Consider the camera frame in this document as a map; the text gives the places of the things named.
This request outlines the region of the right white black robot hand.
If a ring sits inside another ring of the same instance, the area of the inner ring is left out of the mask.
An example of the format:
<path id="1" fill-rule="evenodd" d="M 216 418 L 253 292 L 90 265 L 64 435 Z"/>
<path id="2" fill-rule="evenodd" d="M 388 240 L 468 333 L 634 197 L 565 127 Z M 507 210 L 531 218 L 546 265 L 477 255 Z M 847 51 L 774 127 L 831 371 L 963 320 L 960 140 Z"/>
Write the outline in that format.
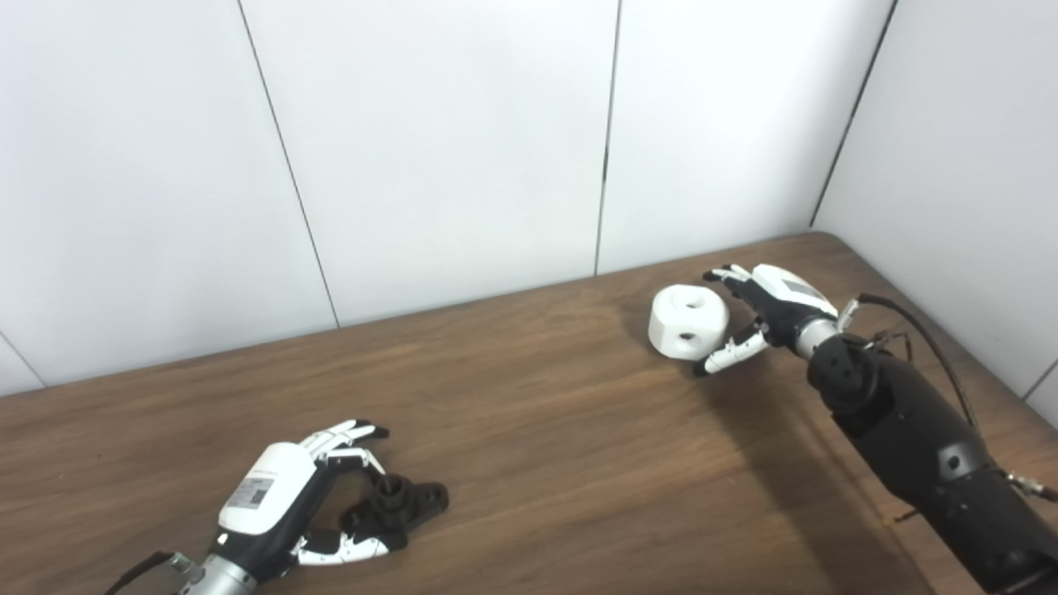
<path id="1" fill-rule="evenodd" d="M 839 333 L 835 306 L 809 282 L 786 269 L 758 264 L 749 271 L 726 264 L 707 271 L 703 280 L 722 283 L 755 317 L 693 365 L 696 377 L 717 375 L 770 347 L 787 348 L 810 360 L 820 344 Z"/>

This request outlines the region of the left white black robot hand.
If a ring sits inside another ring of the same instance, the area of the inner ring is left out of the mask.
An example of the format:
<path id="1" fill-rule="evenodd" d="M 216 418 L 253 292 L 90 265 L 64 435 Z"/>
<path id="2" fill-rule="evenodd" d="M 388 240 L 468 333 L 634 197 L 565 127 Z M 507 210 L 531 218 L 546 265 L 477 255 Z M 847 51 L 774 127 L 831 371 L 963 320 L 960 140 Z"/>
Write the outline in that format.
<path id="1" fill-rule="evenodd" d="M 400 531 L 312 537 L 309 528 L 339 475 L 384 477 L 382 464 L 362 443 L 387 436 L 382 426 L 343 421 L 298 443 L 269 445 L 223 505 L 205 565 L 238 583 L 262 584 L 299 565 L 355 564 L 406 549 L 409 539 Z"/>

